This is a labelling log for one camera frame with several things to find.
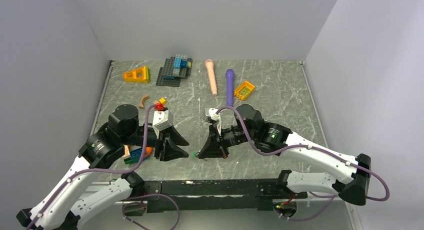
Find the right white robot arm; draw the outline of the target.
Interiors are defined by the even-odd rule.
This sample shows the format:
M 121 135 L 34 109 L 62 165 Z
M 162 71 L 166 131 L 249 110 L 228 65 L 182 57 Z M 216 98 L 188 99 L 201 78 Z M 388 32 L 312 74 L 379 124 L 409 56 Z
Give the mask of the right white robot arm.
M 316 167 L 317 173 L 282 170 L 275 189 L 282 198 L 302 192 L 337 195 L 340 199 L 363 206 L 368 199 L 371 158 L 365 154 L 345 155 L 316 144 L 290 128 L 266 121 L 249 104 L 235 108 L 236 125 L 222 128 L 222 119 L 215 108 L 205 109 L 209 125 L 208 138 L 198 153 L 199 159 L 227 158 L 229 148 L 250 143 L 263 156 L 294 158 Z

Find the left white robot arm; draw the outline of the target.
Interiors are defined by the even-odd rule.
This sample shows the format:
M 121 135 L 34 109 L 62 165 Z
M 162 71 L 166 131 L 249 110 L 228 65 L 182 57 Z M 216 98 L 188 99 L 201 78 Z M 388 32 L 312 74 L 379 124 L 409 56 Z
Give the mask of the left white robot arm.
M 112 173 L 111 166 L 124 155 L 125 146 L 155 150 L 160 161 L 188 157 L 183 150 L 188 141 L 173 126 L 173 116 L 161 104 L 152 106 L 153 122 L 139 124 L 138 109 L 129 104 L 118 106 L 99 130 L 89 136 L 73 164 L 54 189 L 35 207 L 22 209 L 16 218 L 27 230 L 75 230 L 85 220 L 113 203 L 137 200 L 145 193 L 145 182 L 134 169 L 118 170 L 113 184 L 82 199 L 83 192 L 102 173 Z

